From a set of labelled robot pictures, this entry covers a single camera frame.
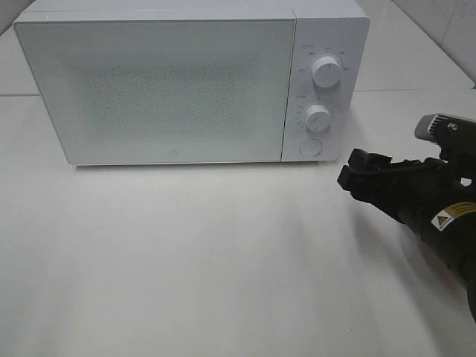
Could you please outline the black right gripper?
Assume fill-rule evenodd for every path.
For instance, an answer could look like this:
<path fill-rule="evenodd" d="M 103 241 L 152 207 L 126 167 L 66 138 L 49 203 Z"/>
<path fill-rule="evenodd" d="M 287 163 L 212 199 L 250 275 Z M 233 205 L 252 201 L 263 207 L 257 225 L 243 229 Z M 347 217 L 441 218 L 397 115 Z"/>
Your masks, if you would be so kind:
<path fill-rule="evenodd" d="M 337 182 L 355 200 L 407 225 L 425 242 L 475 241 L 475 183 L 451 178 L 448 166 L 432 158 L 391 160 L 354 149 Z"/>

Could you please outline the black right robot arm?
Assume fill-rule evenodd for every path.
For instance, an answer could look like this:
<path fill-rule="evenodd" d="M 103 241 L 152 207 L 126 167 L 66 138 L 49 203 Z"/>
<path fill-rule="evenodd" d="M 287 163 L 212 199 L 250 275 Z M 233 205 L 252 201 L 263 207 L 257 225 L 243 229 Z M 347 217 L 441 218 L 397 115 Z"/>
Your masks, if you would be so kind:
<path fill-rule="evenodd" d="M 354 149 L 338 184 L 407 226 L 466 286 L 475 311 L 475 185 L 464 186 L 448 162 L 436 158 L 394 162 Z"/>

